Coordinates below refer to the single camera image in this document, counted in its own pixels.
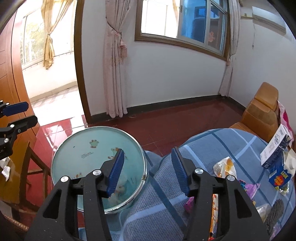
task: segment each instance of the red tile floor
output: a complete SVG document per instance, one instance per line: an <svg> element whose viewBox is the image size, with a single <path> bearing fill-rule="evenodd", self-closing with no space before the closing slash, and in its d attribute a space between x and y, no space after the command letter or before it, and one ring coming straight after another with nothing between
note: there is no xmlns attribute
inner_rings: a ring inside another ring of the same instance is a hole
<svg viewBox="0 0 296 241"><path fill-rule="evenodd" d="M209 129L231 126L241 119L242 113L242 110L227 99L216 99L126 115L94 125L87 125L82 115L42 126L37 134L34 151L50 167L55 151L68 136L91 126L112 126L131 134L144 150L164 156L191 136ZM29 168L36 168L33 162ZM42 174L31 175L28 180L32 186L27 186L27 199L40 206L43 202ZM34 218L33 215L20 215L21 222L28 226ZM78 221L79 226L84 225L81 214Z"/></svg>

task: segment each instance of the gold curtain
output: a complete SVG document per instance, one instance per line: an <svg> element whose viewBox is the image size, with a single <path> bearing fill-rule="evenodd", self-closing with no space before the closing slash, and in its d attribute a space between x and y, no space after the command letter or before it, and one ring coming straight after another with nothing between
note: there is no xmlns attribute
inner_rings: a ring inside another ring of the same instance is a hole
<svg viewBox="0 0 296 241"><path fill-rule="evenodd" d="M44 21L45 33L47 34L44 45L43 66L46 69L49 69L54 61L54 48L52 46L50 34L65 16L72 2L73 0L43 0L41 15Z"/></svg>

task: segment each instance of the blue plaid tablecloth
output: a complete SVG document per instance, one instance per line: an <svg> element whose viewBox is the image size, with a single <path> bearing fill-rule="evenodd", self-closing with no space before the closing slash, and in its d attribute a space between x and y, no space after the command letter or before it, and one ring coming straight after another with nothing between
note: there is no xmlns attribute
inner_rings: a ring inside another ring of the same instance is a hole
<svg viewBox="0 0 296 241"><path fill-rule="evenodd" d="M260 138L237 129L214 129L191 137L180 148L184 158L191 159L215 175L213 166L229 156L235 166L237 178L246 183L260 183L254 196L256 206L271 206L277 199L284 201L284 214L278 224L282 227L295 208L295 189L289 182L289 193L281 195L269 183L269 173L261 167L260 153L267 143ZM186 230L189 215L184 210L188 198L181 192L171 162L171 155L161 158L147 152L149 177L141 195L133 206L116 215L107 215L113 241L169 240L180 241Z"/></svg>

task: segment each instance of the metal bolt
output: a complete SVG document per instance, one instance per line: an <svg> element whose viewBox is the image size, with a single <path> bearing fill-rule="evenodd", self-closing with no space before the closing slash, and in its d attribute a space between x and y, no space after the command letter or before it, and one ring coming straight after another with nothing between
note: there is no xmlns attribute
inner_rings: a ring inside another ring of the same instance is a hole
<svg viewBox="0 0 296 241"><path fill-rule="evenodd" d="M203 174L203 169L197 168L194 170L196 174Z"/></svg>
<svg viewBox="0 0 296 241"><path fill-rule="evenodd" d="M227 176L227 179L228 179L229 181L233 182L233 181L235 180L235 177L232 176L232 175L228 175L228 176Z"/></svg>
<svg viewBox="0 0 296 241"><path fill-rule="evenodd" d="M62 178L61 178L61 181L63 182L63 183L65 183L66 181L68 181L69 180L69 178L67 177L67 176L63 176Z"/></svg>
<svg viewBox="0 0 296 241"><path fill-rule="evenodd" d="M102 173L102 171L99 170L99 169L93 171L93 174L94 174L95 176L101 175L101 173Z"/></svg>

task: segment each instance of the open door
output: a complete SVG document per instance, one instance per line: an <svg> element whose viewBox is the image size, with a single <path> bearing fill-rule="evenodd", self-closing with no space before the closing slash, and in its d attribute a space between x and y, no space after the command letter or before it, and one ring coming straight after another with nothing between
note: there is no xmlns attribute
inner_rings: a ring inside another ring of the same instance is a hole
<svg viewBox="0 0 296 241"><path fill-rule="evenodd" d="M6 127L12 121L34 115L22 76L20 42L16 41L19 38L13 37L18 34L15 30L17 28L14 29L15 16L16 13L8 21L0 35L0 99L11 104L26 101L29 104L29 109L17 115L4 116L0 119L0 127ZM39 128L40 125L37 124L34 128L22 133L18 139L30 141L30 146L33 147Z"/></svg>

